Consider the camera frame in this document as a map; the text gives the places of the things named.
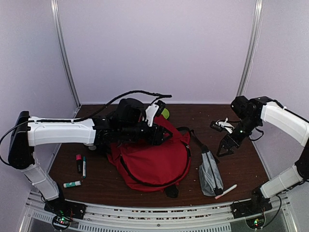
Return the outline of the red backpack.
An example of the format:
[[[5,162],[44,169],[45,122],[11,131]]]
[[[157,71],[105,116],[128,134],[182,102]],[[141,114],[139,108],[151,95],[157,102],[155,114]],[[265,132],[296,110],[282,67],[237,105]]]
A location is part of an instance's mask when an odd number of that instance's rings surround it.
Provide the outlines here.
[[[177,185],[189,172],[191,165],[190,139],[195,138],[202,151],[207,147],[188,127],[175,127],[163,116],[155,120],[172,132],[172,137],[161,145],[150,145],[140,140],[136,143],[111,144],[107,155],[125,183],[142,192],[164,191],[170,198],[177,198]]]

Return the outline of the grey pencil pouch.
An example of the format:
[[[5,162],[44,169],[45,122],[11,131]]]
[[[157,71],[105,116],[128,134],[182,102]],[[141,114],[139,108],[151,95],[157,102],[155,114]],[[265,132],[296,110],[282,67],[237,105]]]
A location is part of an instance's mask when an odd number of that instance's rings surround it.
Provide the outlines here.
[[[206,145],[201,147],[202,164],[198,168],[200,187],[205,196],[219,196],[223,193],[224,185],[217,164],[219,160]]]

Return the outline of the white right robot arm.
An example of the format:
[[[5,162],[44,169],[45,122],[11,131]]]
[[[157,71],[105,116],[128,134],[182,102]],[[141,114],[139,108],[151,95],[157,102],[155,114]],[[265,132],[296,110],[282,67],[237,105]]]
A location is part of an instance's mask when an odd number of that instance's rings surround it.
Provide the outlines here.
[[[226,118],[211,122],[211,128],[226,131],[216,155],[233,154],[254,129],[266,124],[261,141],[254,139],[253,142],[260,154],[274,154],[283,165],[275,168],[280,174],[252,191],[247,208],[256,214],[273,196],[309,180],[309,122],[267,96],[252,99],[237,96],[230,106],[238,117],[236,121]]]

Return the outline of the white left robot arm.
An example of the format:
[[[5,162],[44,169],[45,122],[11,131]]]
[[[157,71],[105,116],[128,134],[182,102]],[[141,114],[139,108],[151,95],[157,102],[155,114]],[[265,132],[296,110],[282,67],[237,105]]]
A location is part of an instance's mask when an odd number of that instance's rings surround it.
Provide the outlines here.
[[[10,135],[8,160],[3,161],[24,173],[60,215],[70,207],[64,199],[60,186],[39,166],[34,158],[34,148],[45,144],[79,143],[89,147],[100,147],[115,142],[146,140],[151,145],[160,145],[172,137],[172,132],[155,123],[170,95],[140,91],[154,96],[148,106],[137,99],[127,98],[134,91],[123,93],[96,112],[72,119],[48,119],[30,116],[28,111],[20,113],[16,125],[5,133]]]

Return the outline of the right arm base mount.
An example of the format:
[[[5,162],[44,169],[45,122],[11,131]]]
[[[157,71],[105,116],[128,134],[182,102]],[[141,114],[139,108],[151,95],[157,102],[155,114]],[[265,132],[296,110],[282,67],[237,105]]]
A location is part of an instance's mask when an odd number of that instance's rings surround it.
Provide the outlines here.
[[[272,209],[271,203],[262,203],[254,205],[251,200],[234,201],[231,204],[231,210],[234,219],[244,218],[246,225],[253,230],[262,229],[266,225],[265,212]]]

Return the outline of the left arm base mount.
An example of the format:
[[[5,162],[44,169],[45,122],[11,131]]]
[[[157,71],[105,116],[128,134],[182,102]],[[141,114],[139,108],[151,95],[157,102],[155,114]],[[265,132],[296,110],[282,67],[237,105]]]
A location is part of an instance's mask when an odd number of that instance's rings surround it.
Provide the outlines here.
[[[64,231],[70,227],[74,219],[83,219],[86,211],[86,205],[65,201],[63,205],[54,205],[45,203],[44,210],[54,214],[52,226],[57,231]]]

